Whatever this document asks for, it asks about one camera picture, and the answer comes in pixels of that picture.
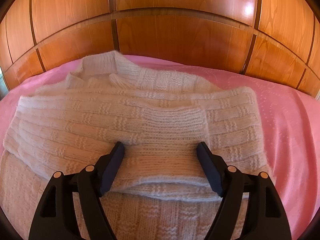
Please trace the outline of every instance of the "bed sheet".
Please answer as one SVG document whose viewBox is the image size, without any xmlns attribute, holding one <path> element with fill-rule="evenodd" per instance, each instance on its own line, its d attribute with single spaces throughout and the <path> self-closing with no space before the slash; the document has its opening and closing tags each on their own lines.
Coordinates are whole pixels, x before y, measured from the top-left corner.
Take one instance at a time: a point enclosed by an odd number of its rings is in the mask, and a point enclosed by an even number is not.
<svg viewBox="0 0 320 240">
<path fill-rule="evenodd" d="M 202 76 L 222 89 L 251 87 L 257 95 L 268 163 L 286 210 L 293 240 L 305 230 L 320 206 L 320 102 L 287 86 L 223 70 L 207 69 L 141 56 L 126 56 L 137 65 Z M 21 95 L 63 81 L 79 60 L 25 80 L 0 101 L 0 141 Z"/>
</svg>

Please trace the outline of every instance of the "bed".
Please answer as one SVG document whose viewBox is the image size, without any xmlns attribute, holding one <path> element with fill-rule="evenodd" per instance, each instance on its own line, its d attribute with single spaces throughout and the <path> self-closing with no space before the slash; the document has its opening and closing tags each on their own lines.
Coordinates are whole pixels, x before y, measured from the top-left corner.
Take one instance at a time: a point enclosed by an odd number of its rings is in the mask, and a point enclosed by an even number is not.
<svg viewBox="0 0 320 240">
<path fill-rule="evenodd" d="M 320 206 L 320 24 L 307 1 L 15 0 L 0 24 L 0 65 L 11 90 L 0 102 L 0 139 L 21 95 L 62 81 L 77 59 L 113 49 L 137 65 L 197 74 L 222 89 L 249 86 L 298 239 L 316 227 Z"/>
</svg>

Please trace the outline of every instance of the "white knitted sweater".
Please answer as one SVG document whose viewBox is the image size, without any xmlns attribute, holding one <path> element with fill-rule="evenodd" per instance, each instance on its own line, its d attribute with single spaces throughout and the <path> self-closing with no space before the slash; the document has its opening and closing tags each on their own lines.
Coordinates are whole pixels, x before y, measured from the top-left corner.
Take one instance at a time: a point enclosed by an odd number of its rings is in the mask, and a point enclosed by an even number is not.
<svg viewBox="0 0 320 240">
<path fill-rule="evenodd" d="M 32 219 L 55 171 L 79 172 L 116 141 L 125 158 L 102 205 L 119 240 L 204 238 L 220 198 L 196 158 L 200 141 L 242 172 L 268 172 L 250 88 L 222 91 L 195 75 L 141 68 L 115 51 L 88 56 L 65 81 L 20 98 L 4 139 L 11 154 L 0 165 L 0 204 L 18 231 L 26 238 L 25 217 Z M 28 202 L 13 205 L 19 196 Z M 17 219 L 21 212 L 30 214 Z M 234 237 L 244 216 L 243 209 Z"/>
</svg>

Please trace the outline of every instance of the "wooden wall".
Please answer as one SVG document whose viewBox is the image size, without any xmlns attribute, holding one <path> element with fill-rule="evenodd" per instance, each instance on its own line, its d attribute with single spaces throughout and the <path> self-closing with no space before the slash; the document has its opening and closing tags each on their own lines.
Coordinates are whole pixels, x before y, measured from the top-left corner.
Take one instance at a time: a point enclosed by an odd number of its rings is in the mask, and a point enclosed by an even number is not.
<svg viewBox="0 0 320 240">
<path fill-rule="evenodd" d="M 0 24 L 10 89 L 113 49 L 320 89 L 320 23 L 305 0 L 15 0 Z"/>
</svg>

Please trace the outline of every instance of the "pink fabric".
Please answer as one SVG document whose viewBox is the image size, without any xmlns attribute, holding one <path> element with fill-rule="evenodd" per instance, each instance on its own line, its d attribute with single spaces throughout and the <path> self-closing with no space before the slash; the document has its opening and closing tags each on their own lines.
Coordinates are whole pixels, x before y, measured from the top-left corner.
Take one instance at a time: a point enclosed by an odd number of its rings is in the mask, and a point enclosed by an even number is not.
<svg viewBox="0 0 320 240">
<path fill-rule="evenodd" d="M 257 95 L 268 162 L 286 210 L 293 240 L 310 223 L 320 206 L 320 102 L 292 88 L 227 71 L 140 56 L 126 56 L 149 68 L 177 70 L 203 76 L 222 89 L 251 87 Z M 31 77 L 0 101 L 0 140 L 14 115 L 19 97 L 44 84 L 64 80 L 78 61 Z"/>
</svg>

